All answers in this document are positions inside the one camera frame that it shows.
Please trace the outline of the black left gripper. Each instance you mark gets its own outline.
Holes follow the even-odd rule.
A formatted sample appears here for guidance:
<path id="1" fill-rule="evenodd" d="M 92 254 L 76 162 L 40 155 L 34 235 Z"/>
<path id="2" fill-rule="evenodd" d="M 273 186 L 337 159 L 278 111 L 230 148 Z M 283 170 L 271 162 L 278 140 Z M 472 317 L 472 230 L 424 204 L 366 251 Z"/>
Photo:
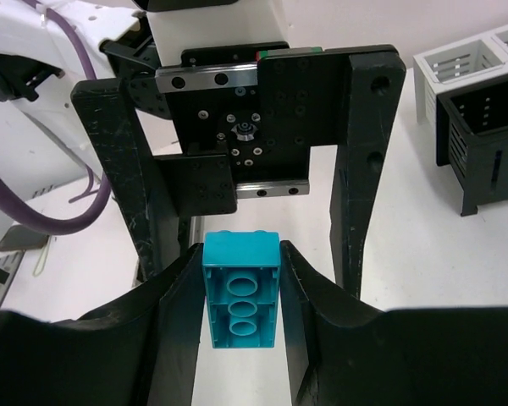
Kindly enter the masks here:
<path id="1" fill-rule="evenodd" d="M 359 298 L 367 230 L 405 77 L 391 45 L 191 52 L 155 77 L 182 150 L 159 159 L 163 175 L 124 82 L 75 85 L 71 100 L 135 246 L 138 279 L 155 277 L 185 253 L 189 217 L 232 213 L 245 198 L 307 194 L 312 149 L 333 145 L 335 281 Z"/>

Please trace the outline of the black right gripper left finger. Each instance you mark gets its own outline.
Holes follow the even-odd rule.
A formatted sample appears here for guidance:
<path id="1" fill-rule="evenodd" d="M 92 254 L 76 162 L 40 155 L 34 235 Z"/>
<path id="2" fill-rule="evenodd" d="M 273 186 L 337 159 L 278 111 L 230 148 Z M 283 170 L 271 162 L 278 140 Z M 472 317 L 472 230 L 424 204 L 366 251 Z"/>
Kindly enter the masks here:
<path id="1" fill-rule="evenodd" d="M 77 320 L 0 310 L 0 405 L 188 405 L 205 287 L 202 246 Z"/>

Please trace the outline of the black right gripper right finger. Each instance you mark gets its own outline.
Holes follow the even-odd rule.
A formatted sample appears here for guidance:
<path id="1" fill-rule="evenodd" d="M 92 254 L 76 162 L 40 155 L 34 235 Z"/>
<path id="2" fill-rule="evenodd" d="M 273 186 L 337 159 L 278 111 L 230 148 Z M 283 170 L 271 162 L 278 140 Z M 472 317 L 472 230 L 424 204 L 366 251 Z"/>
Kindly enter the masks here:
<path id="1" fill-rule="evenodd" d="M 280 245 L 295 405 L 508 405 L 508 307 L 383 312 Z"/>

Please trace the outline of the teal long lego brick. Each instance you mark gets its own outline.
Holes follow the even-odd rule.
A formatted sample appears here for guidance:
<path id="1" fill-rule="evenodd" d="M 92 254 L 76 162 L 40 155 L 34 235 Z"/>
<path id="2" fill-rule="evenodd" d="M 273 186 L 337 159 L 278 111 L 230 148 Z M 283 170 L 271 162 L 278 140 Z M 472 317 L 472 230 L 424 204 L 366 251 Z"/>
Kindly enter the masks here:
<path id="1" fill-rule="evenodd" d="M 214 348 L 272 348 L 281 271 L 276 232 L 209 232 L 202 252 Z"/>

